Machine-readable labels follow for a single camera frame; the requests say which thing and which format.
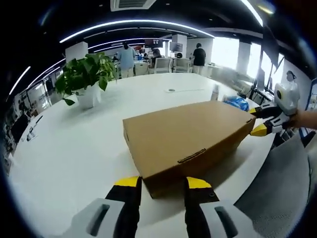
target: white flower pot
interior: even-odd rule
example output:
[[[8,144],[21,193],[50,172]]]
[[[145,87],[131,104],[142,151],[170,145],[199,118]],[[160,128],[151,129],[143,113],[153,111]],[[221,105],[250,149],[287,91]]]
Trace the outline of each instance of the white flower pot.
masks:
[[[93,108],[101,100],[100,88],[97,83],[94,86],[88,86],[87,89],[79,89],[77,92],[79,94],[76,95],[78,104],[83,110]]]

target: white table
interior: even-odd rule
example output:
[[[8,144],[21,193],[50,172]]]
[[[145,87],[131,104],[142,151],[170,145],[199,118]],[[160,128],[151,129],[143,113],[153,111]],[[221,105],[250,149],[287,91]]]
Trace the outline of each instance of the white table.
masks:
[[[44,236],[61,234],[77,212],[95,198],[104,198],[116,180],[138,175],[122,119],[208,101],[214,84],[190,73],[142,75],[110,82],[103,102],[88,111],[60,101],[38,115],[43,118],[34,129],[37,137],[18,143],[9,177],[30,224]],[[169,93],[171,88],[178,92]],[[219,98],[224,94],[236,92],[220,85]],[[234,155],[205,177],[220,199],[239,199],[264,163],[273,137],[247,136]],[[187,237],[184,214],[180,194],[153,200],[143,185],[136,237]]]

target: blue plastic bag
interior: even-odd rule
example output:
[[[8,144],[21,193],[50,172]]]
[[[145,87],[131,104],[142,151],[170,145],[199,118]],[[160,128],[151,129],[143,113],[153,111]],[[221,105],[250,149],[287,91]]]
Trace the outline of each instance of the blue plastic bag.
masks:
[[[249,111],[249,103],[239,97],[239,96],[231,96],[231,97],[226,97],[224,100],[223,100],[224,103],[227,103],[229,105],[232,105],[236,108],[240,108],[241,110],[247,112]]]

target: bottle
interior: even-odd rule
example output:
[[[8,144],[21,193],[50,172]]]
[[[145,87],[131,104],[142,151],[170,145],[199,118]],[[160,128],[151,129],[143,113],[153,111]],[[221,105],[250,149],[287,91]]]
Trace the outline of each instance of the bottle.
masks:
[[[215,84],[212,90],[211,98],[210,100],[216,100],[218,101],[218,96],[219,96],[219,85]]]

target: potted plant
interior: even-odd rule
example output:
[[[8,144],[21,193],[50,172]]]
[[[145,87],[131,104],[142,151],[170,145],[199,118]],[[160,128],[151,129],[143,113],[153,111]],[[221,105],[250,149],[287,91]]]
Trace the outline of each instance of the potted plant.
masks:
[[[87,54],[83,59],[73,59],[64,66],[55,83],[56,91],[69,106],[75,102],[65,97],[75,94],[81,108],[92,108],[100,92],[96,83],[105,91],[108,81],[114,78],[113,73],[114,65],[103,52]]]

